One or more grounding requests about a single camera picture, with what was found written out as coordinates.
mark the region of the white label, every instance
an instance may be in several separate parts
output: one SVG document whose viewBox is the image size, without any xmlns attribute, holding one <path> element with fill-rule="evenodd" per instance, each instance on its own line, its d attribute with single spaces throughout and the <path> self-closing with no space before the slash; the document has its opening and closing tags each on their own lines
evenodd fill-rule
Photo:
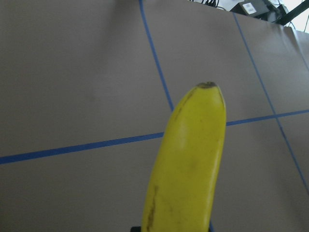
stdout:
<svg viewBox="0 0 309 232">
<path fill-rule="evenodd" d="M 250 15 L 256 12 L 256 9 L 255 9 L 254 6 L 251 4 L 251 2 L 246 3 L 246 4 L 243 4 L 243 8 L 244 8 L 245 11 L 246 11 L 248 14 L 250 14 Z"/>
</svg>

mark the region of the gray surface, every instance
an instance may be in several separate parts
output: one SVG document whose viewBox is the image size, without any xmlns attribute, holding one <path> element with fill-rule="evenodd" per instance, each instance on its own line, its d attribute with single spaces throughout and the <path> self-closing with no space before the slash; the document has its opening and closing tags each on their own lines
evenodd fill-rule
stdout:
<svg viewBox="0 0 309 232">
<path fill-rule="evenodd" d="M 185 0 L 144 1 L 144 8 L 174 105 L 212 80 L 228 121 L 272 114 L 231 13 Z M 170 109 L 138 1 L 11 1 L 0 17 L 0 158 L 164 130 Z M 299 52 L 308 61 L 309 37 L 237 18 L 277 113 L 309 109 Z M 306 180 L 307 118 L 280 118 Z M 159 142 L 0 165 L 0 231 L 140 225 Z M 308 200 L 275 120 L 227 128 L 216 232 L 307 232 Z"/>
<path fill-rule="evenodd" d="M 303 176 L 309 183 L 309 115 L 295 115 L 281 119 L 285 134 L 294 149 Z"/>
<path fill-rule="evenodd" d="M 228 127 L 212 212 L 215 231 L 305 232 L 308 219 L 309 197 L 276 121 Z"/>
<path fill-rule="evenodd" d="M 72 4 L 4 4 L 0 156 L 164 130 L 138 2 Z"/>
</svg>

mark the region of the banana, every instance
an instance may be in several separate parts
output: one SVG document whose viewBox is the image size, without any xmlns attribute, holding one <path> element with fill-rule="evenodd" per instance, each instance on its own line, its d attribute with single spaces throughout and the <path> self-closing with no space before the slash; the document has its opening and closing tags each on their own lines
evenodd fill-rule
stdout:
<svg viewBox="0 0 309 232">
<path fill-rule="evenodd" d="M 213 82 L 173 111 L 150 177 L 142 232 L 206 232 L 225 136 L 225 102 Z"/>
</svg>

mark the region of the banana tip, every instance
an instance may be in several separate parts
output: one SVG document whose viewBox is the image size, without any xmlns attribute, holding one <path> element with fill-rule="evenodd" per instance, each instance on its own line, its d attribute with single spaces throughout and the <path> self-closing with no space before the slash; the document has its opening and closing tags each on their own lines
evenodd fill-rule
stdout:
<svg viewBox="0 0 309 232">
<path fill-rule="evenodd" d="M 199 83 L 197 87 L 199 88 L 212 88 L 216 87 L 217 85 L 214 82 L 208 81 L 206 83 Z"/>
</svg>

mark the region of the black metal bar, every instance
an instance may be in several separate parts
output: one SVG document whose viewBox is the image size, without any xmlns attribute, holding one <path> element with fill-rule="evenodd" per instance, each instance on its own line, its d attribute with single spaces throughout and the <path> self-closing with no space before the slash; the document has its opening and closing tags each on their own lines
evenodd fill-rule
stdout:
<svg viewBox="0 0 309 232">
<path fill-rule="evenodd" d="M 286 25 L 288 22 L 291 22 L 295 17 L 303 13 L 309 8 L 309 0 L 303 1 L 301 4 L 296 6 L 293 10 L 287 13 L 285 16 L 280 18 L 277 23 L 281 25 Z"/>
</svg>

